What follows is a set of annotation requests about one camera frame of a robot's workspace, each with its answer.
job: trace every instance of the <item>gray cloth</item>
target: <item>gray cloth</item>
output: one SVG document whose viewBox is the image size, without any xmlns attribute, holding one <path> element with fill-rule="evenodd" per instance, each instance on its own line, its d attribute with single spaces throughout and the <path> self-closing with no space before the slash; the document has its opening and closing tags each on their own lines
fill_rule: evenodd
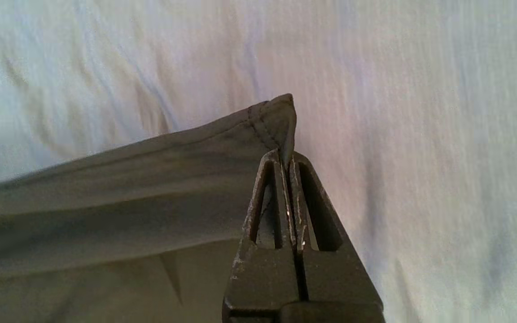
<svg viewBox="0 0 517 323">
<path fill-rule="evenodd" d="M 218 295 L 214 303 L 205 303 L 205 288 L 197 292 L 187 284 L 184 290 L 175 277 L 175 293 L 190 293 L 190 301 L 177 296 L 178 304 L 154 304 L 158 298 L 151 294 L 172 286 L 160 278 L 161 263 L 153 256 L 239 237 L 259 161 L 279 149 L 289 162 L 295 123 L 292 96 L 280 96 L 197 129 L 0 184 L 0 307 L 7 309 L 0 321 L 132 321 L 137 304 L 141 318 L 153 315 L 149 321 L 166 321 L 156 315 L 159 306 L 172 310 L 182 302 L 196 305 L 185 315 L 193 310 L 205 318 L 205 310 L 220 310 L 226 281 L 218 278 L 209 278 L 209 290 Z M 225 278 L 234 244 L 221 246 L 205 249 L 193 262 L 213 268 L 216 263 L 220 270 L 209 275 Z M 95 279 L 103 273 L 115 278 Z M 121 284 L 146 289 L 129 298 Z M 79 296 L 87 300 L 74 311 L 71 299 Z M 120 317 L 113 317 L 113 307 Z M 150 307 L 154 312 L 145 313 Z"/>
</svg>

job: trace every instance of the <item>white sheet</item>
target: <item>white sheet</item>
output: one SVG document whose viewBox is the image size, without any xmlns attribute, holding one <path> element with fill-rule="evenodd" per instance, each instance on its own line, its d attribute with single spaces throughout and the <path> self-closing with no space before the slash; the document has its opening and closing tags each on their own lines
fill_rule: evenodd
<svg viewBox="0 0 517 323">
<path fill-rule="evenodd" d="M 285 92 L 388 321 L 517 322 L 517 0 L 0 0 L 0 181 Z"/>
</svg>

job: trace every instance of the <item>wrinkled white cloth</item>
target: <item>wrinkled white cloth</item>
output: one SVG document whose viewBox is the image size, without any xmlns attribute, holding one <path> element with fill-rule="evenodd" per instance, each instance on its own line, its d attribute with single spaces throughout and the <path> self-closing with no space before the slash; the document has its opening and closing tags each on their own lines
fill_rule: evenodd
<svg viewBox="0 0 517 323">
<path fill-rule="evenodd" d="M 0 0 L 0 181 L 285 92 L 389 322 L 517 322 L 517 0 Z"/>
</svg>

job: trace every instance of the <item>clip jaw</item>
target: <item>clip jaw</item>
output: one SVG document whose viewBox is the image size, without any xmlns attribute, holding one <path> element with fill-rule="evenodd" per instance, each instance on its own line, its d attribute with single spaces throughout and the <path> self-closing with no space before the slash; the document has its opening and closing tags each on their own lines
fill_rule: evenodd
<svg viewBox="0 0 517 323">
<path fill-rule="evenodd" d="M 274 243 L 265 248 L 257 238 L 267 220 Z M 293 154 L 288 172 L 278 151 L 263 156 L 243 232 L 224 323 L 384 321 L 382 301 L 303 155 Z"/>
</svg>

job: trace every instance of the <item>white fabric background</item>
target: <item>white fabric background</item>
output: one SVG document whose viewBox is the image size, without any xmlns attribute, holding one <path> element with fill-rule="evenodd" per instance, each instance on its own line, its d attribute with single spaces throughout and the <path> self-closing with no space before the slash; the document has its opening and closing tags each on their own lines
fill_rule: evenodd
<svg viewBox="0 0 517 323">
<path fill-rule="evenodd" d="M 0 0 L 0 181 L 285 92 L 389 322 L 517 322 L 517 0 Z"/>
</svg>

